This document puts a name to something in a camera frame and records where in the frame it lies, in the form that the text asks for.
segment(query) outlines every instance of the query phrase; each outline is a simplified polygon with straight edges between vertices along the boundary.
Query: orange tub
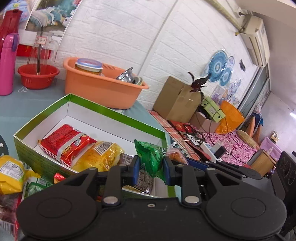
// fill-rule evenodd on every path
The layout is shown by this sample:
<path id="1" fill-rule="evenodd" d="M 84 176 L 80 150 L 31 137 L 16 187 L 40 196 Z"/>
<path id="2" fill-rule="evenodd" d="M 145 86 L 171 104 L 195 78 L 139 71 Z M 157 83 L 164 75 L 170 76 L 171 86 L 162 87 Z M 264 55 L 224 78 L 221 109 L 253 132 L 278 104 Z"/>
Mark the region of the orange tub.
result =
<path id="1" fill-rule="evenodd" d="M 149 86 L 121 82 L 115 78 L 125 69 L 103 64 L 103 76 L 75 69 L 78 58 L 64 60 L 67 70 L 65 93 L 75 94 L 98 104 L 118 109 L 128 109 L 133 106 L 140 92 Z"/>

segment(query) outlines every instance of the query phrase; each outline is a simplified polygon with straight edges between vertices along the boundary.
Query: open box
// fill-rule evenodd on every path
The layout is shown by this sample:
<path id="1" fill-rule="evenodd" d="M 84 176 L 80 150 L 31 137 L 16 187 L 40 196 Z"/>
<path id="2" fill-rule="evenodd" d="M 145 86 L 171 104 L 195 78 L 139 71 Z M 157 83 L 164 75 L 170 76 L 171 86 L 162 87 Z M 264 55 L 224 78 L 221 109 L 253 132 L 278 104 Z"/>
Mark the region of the open box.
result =
<path id="1" fill-rule="evenodd" d="M 14 135 L 19 159 L 51 182 L 57 172 L 65 177 L 77 173 L 45 154 L 37 144 L 38 140 L 49 136 L 63 124 L 69 124 L 97 141 L 115 142 L 128 155 L 137 155 L 134 139 L 167 147 L 165 132 L 82 97 L 68 94 L 36 115 Z M 152 194 L 159 196 L 160 192 L 163 193 L 163 185 L 159 180 L 154 182 Z"/>

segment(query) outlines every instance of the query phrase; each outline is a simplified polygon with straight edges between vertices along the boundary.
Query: ceiling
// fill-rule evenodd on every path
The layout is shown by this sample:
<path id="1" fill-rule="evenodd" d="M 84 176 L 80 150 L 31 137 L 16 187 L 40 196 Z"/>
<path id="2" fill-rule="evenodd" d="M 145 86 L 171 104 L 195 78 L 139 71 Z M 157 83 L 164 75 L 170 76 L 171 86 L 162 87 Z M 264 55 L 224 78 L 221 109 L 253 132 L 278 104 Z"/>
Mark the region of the ceiling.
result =
<path id="1" fill-rule="evenodd" d="M 296 109 L 296 5 L 291 0 L 236 2 L 263 19 L 270 48 L 271 90 Z"/>

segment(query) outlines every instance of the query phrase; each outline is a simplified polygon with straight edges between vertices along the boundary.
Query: metal screw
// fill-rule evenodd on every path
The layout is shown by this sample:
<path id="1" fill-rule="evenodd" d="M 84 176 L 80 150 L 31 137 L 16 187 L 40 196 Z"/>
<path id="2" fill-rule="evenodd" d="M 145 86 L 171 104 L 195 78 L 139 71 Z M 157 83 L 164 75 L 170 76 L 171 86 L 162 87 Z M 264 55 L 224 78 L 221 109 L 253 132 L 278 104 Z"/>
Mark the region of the metal screw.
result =
<path id="1" fill-rule="evenodd" d="M 109 196 L 109 197 L 105 197 L 103 201 L 104 203 L 107 203 L 107 204 L 115 204 L 118 202 L 118 198 L 114 196 Z"/>
<path id="2" fill-rule="evenodd" d="M 190 204 L 198 203 L 200 201 L 200 199 L 196 196 L 187 196 L 184 200 L 185 202 Z"/>

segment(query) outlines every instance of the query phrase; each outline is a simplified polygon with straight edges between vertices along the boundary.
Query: pink thermos bottle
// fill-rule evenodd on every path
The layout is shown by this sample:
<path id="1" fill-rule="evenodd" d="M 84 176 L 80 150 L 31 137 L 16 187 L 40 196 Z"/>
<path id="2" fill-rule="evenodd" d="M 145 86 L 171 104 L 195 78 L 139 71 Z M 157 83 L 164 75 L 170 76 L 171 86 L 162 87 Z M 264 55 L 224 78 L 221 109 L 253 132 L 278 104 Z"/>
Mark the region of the pink thermos bottle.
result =
<path id="1" fill-rule="evenodd" d="M 3 43 L 0 58 L 0 95 L 9 95 L 13 90 L 15 59 L 20 41 L 18 34 L 8 34 Z"/>

